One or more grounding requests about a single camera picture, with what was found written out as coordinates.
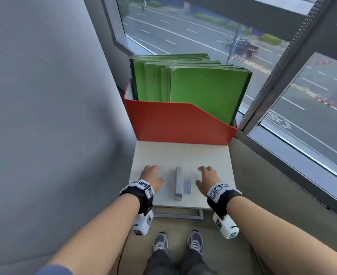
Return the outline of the person's right hand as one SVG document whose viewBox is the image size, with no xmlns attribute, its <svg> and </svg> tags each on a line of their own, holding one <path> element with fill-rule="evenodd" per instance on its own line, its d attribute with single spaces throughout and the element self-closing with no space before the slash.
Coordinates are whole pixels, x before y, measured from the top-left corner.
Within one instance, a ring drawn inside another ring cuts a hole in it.
<svg viewBox="0 0 337 275">
<path fill-rule="evenodd" d="M 221 183 L 221 179 L 219 178 L 217 171 L 212 166 L 200 166 L 198 170 L 201 172 L 202 178 L 200 181 L 204 182 L 206 185 L 206 192 L 202 194 L 206 197 L 210 188 L 214 185 Z"/>
</svg>

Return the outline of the person's left hand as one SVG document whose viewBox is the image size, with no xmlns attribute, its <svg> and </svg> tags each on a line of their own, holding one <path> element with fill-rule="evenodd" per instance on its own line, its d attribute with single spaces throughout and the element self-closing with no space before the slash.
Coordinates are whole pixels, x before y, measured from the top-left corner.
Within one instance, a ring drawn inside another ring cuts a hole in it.
<svg viewBox="0 0 337 275">
<path fill-rule="evenodd" d="M 147 181 L 152 186 L 155 193 L 159 191 L 159 188 L 156 188 L 156 180 L 160 178 L 157 175 L 158 170 L 159 166 L 157 165 L 154 166 L 147 165 L 145 166 L 140 176 L 140 179 Z"/>
</svg>

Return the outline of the person's right forearm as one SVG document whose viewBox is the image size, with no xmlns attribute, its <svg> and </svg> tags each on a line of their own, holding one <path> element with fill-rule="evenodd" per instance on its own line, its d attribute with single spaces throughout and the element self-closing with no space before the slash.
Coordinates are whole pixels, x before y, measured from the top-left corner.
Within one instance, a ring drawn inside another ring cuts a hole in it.
<svg viewBox="0 0 337 275">
<path fill-rule="evenodd" d="M 337 252 L 249 199 L 232 198 L 228 215 L 276 275 L 337 275 Z"/>
</svg>

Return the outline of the person's left forearm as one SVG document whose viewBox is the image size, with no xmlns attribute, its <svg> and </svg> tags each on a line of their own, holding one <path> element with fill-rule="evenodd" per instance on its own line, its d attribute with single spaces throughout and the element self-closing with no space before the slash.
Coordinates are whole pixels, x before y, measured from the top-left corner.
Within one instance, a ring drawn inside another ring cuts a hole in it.
<svg viewBox="0 0 337 275">
<path fill-rule="evenodd" d="M 67 269 L 72 275 L 107 275 L 122 249 L 139 212 L 132 194 L 119 196 L 83 226 L 47 262 L 46 266 Z"/>
</svg>

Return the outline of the long silver metal bar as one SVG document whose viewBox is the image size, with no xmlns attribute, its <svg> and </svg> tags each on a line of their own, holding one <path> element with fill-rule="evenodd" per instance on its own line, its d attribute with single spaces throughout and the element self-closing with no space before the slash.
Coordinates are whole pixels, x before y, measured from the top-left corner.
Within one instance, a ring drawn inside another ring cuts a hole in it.
<svg viewBox="0 0 337 275">
<path fill-rule="evenodd" d="M 175 199 L 181 201 L 184 195 L 184 170 L 182 166 L 176 167 Z"/>
</svg>

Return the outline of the black marker wrist band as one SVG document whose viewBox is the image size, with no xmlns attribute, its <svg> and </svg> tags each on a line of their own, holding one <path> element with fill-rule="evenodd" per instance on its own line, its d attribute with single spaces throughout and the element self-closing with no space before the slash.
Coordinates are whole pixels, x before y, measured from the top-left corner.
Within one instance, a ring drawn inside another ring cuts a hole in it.
<svg viewBox="0 0 337 275">
<path fill-rule="evenodd" d="M 207 203 L 223 220 L 227 215 L 226 206 L 230 199 L 242 196 L 242 192 L 226 183 L 217 183 L 207 192 Z"/>
<path fill-rule="evenodd" d="M 123 194 L 132 194 L 138 198 L 138 214 L 144 214 L 146 216 L 153 207 L 153 196 L 155 191 L 150 183 L 145 180 L 135 180 L 128 184 L 120 191 L 119 196 Z"/>
</svg>

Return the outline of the grey sneaker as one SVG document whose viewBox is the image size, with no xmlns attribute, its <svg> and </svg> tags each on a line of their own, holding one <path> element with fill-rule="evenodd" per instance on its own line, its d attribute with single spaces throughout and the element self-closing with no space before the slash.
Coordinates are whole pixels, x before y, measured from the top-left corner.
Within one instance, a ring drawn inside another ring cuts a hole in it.
<svg viewBox="0 0 337 275">
<path fill-rule="evenodd" d="M 192 230 L 188 236 L 187 240 L 188 249 L 195 250 L 200 255 L 203 254 L 203 238 L 199 231 Z"/>
<path fill-rule="evenodd" d="M 168 250 L 168 236 L 165 232 L 159 232 L 152 244 L 152 253 L 157 252 L 157 251 L 163 251 L 167 253 Z"/>
</svg>

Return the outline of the red cardboard file box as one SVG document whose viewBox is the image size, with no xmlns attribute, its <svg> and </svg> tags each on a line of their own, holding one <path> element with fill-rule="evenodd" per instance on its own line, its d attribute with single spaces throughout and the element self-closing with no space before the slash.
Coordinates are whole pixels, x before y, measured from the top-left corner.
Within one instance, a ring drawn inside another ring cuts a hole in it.
<svg viewBox="0 0 337 275">
<path fill-rule="evenodd" d="M 138 101 L 129 81 L 124 104 L 139 141 L 227 146 L 238 131 L 192 103 Z"/>
</svg>

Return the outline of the dark trousers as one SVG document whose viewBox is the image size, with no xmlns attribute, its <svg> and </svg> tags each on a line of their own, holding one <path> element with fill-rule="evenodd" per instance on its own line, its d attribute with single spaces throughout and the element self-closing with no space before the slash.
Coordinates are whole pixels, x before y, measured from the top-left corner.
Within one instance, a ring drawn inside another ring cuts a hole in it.
<svg viewBox="0 0 337 275">
<path fill-rule="evenodd" d="M 183 260 L 176 264 L 165 250 L 156 250 L 148 259 L 143 275 L 218 275 L 204 262 L 202 255 L 188 249 Z"/>
</svg>

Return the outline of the stack of green folders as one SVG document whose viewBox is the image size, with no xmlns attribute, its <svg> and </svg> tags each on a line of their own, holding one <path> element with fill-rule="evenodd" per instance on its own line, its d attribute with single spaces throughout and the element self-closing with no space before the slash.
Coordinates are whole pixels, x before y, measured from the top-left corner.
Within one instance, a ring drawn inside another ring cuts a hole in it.
<svg viewBox="0 0 337 275">
<path fill-rule="evenodd" d="M 129 61 L 136 100 L 192 103 L 229 125 L 253 74 L 206 53 L 133 55 Z"/>
</svg>

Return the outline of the grey fabric curtain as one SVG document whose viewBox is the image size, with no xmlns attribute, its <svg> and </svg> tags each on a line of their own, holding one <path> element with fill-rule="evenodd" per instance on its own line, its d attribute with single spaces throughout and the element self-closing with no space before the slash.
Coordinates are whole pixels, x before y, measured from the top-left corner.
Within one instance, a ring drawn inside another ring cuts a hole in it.
<svg viewBox="0 0 337 275">
<path fill-rule="evenodd" d="M 102 0 L 0 0 L 0 275 L 33 275 L 129 177 L 103 32 Z"/>
</svg>

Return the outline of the blue sleeve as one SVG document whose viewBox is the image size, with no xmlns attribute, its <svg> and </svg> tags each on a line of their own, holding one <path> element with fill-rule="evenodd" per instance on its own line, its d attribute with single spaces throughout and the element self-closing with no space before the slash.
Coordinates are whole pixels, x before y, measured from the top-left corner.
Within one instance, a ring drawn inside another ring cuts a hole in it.
<svg viewBox="0 0 337 275">
<path fill-rule="evenodd" d="M 40 268 L 35 275 L 74 275 L 70 269 L 57 264 L 46 265 Z"/>
</svg>

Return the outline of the street lamp pole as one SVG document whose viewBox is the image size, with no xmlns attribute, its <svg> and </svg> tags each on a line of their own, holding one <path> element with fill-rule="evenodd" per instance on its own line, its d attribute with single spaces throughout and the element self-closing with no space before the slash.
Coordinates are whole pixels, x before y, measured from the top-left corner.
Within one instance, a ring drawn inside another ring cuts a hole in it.
<svg viewBox="0 0 337 275">
<path fill-rule="evenodd" d="M 231 45 L 230 45 L 229 54 L 228 54 L 228 57 L 227 57 L 227 60 L 226 60 L 226 64 L 228 64 L 230 62 L 230 60 L 232 59 L 232 55 L 235 51 L 235 46 L 237 44 L 237 41 L 239 40 L 241 28 L 242 28 L 242 25 L 239 23 L 238 27 L 236 28 L 235 36 L 231 41 Z"/>
</svg>

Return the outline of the truck outside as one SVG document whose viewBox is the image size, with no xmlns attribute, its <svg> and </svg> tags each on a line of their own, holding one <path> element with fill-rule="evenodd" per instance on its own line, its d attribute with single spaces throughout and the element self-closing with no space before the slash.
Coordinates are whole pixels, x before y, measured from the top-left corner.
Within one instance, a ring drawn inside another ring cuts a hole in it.
<svg viewBox="0 0 337 275">
<path fill-rule="evenodd" d="M 245 59 L 249 59 L 258 53 L 259 47 L 252 45 L 247 39 L 239 39 L 235 45 L 234 54 L 239 55 Z"/>
</svg>

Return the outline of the metal table base frame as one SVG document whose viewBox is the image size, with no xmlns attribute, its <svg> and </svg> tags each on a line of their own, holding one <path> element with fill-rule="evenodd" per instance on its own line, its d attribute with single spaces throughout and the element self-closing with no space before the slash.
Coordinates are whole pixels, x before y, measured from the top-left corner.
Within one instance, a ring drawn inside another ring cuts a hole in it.
<svg viewBox="0 0 337 275">
<path fill-rule="evenodd" d="M 202 221 L 204 219 L 202 209 L 154 207 L 153 213 L 155 218 L 172 218 L 197 221 Z"/>
</svg>

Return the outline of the dark window frame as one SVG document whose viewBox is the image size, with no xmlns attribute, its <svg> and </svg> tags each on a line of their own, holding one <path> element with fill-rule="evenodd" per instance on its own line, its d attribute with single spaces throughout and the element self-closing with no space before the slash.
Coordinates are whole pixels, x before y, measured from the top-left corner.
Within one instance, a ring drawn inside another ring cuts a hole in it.
<svg viewBox="0 0 337 275">
<path fill-rule="evenodd" d="M 222 16 L 232 14 L 235 20 L 253 24 L 281 38 L 290 45 L 281 55 L 275 70 L 270 72 L 265 85 L 255 97 L 250 108 L 241 118 L 236 138 L 272 164 L 290 180 L 317 199 L 323 206 L 337 214 L 337 173 L 312 157 L 309 153 L 261 125 L 267 113 L 290 87 L 296 74 L 306 67 L 311 56 L 318 51 L 337 59 L 337 50 L 331 48 L 331 39 L 325 35 L 337 25 L 337 0 L 317 0 L 306 16 L 283 13 L 282 8 L 271 8 L 256 0 L 184 0 Z"/>
</svg>

